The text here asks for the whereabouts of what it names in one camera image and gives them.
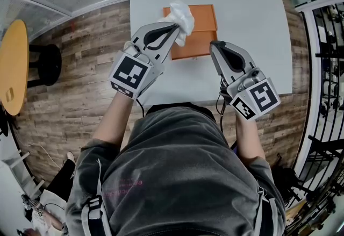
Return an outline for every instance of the white cord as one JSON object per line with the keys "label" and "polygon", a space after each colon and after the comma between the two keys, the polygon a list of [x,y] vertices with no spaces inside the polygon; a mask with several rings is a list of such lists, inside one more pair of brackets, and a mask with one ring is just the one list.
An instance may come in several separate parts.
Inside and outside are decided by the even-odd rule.
{"label": "white cord", "polygon": [[51,161],[52,161],[59,169],[61,169],[61,167],[58,166],[58,165],[56,164],[56,162],[54,162],[54,160],[52,159],[52,157],[51,157],[51,156],[49,155],[49,153],[44,149],[43,146],[41,146],[40,144],[25,145],[25,144],[23,144],[23,142],[20,140],[20,137],[16,134],[16,132],[15,132],[15,136],[16,136],[16,139],[20,142],[20,144],[23,145],[23,146],[25,146],[25,147],[30,147],[30,146],[32,146],[32,145],[38,145],[38,146],[40,146],[40,147],[44,150],[44,152],[48,155],[48,157],[51,159]]}
{"label": "white cord", "polygon": [[54,162],[54,160],[53,160],[52,157],[49,155],[49,153],[48,153],[48,152],[44,149],[44,147],[41,146],[40,144],[30,144],[30,145],[24,145],[24,144],[23,144],[23,146],[26,146],[26,147],[29,147],[29,146],[32,146],[32,145],[38,145],[38,146],[40,146],[40,147],[44,150],[44,152],[47,153],[47,155],[48,155],[48,157],[51,159],[51,161],[52,161],[59,169],[61,169],[61,167],[58,166],[58,165],[56,164],[56,162]]}

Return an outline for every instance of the gray t-shirt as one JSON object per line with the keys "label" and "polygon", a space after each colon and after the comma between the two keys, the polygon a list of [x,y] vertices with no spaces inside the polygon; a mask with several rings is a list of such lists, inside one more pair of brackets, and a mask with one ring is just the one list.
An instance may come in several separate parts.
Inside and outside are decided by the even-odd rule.
{"label": "gray t-shirt", "polygon": [[121,152],[96,139],[81,150],[66,210],[70,235],[83,235],[81,210],[97,191],[97,159],[113,235],[253,235],[259,186],[275,198],[283,233],[284,204],[268,163],[257,158],[246,168],[216,123],[193,109],[148,114]]}

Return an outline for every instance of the hand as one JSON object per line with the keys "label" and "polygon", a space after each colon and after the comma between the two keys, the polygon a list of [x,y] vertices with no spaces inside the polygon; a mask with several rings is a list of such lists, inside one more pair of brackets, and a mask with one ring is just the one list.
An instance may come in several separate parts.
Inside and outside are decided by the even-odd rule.
{"label": "hand", "polygon": [[42,204],[39,203],[38,201],[36,201],[35,199],[32,200],[32,204],[33,204],[33,206],[34,206],[34,208],[35,208],[36,210],[41,210],[41,209],[43,209]]}
{"label": "hand", "polygon": [[24,235],[26,236],[41,236],[41,234],[35,230],[33,230],[32,228],[27,228],[26,230],[24,230]]}

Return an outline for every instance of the backpack strap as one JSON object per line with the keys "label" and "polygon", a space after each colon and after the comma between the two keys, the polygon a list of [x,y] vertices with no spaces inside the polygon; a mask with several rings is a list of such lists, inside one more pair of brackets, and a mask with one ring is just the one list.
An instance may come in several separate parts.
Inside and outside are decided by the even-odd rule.
{"label": "backpack strap", "polygon": [[81,223],[85,236],[111,236],[108,216],[102,199],[101,161],[99,164],[99,177],[97,195],[88,199],[81,211]]}
{"label": "backpack strap", "polygon": [[274,198],[266,199],[264,189],[258,192],[259,206],[257,210],[256,222],[254,224],[254,236],[268,235],[277,236],[278,232],[278,212]]}

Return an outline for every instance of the yellow round table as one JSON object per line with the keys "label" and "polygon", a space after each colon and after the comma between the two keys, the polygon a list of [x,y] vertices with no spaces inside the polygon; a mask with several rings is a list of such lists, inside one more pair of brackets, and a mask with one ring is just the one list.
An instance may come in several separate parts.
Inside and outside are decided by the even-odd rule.
{"label": "yellow round table", "polygon": [[7,29],[0,48],[0,101],[15,116],[23,107],[28,73],[26,25],[15,20]]}

